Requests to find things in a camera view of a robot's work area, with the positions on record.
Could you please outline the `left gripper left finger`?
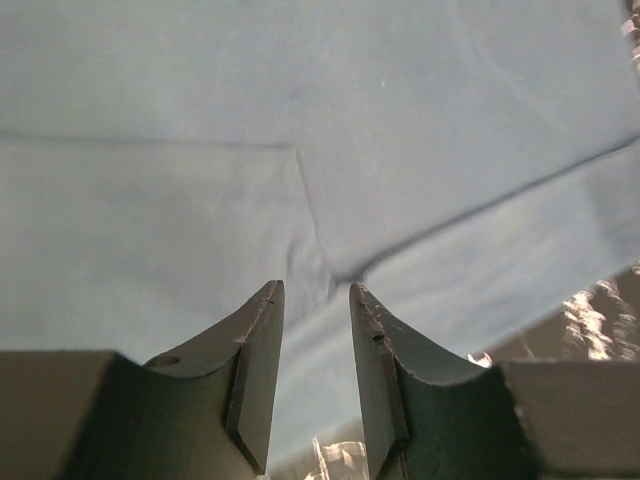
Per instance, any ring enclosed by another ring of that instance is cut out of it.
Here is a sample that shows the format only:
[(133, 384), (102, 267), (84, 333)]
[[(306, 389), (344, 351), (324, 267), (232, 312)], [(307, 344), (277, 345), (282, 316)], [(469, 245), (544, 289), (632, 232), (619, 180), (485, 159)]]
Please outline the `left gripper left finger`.
[(271, 280), (223, 320), (145, 363), (171, 473), (264, 474), (284, 309), (284, 283)]

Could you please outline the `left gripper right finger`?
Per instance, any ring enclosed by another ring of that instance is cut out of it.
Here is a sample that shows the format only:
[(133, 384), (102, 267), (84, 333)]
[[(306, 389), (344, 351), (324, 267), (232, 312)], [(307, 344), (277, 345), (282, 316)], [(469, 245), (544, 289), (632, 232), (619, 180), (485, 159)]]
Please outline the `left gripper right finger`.
[(499, 369), (434, 343), (363, 285), (349, 303), (370, 476), (499, 477)]

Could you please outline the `grey blue t shirt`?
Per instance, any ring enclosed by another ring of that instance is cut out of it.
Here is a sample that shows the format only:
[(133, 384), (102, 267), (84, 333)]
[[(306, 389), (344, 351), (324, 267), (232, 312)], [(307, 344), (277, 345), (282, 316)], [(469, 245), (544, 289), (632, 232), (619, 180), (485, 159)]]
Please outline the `grey blue t shirt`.
[(618, 1), (5, 1), (1, 346), (144, 361), (286, 286), (269, 459), (356, 417), (348, 288), (476, 353), (639, 257)]

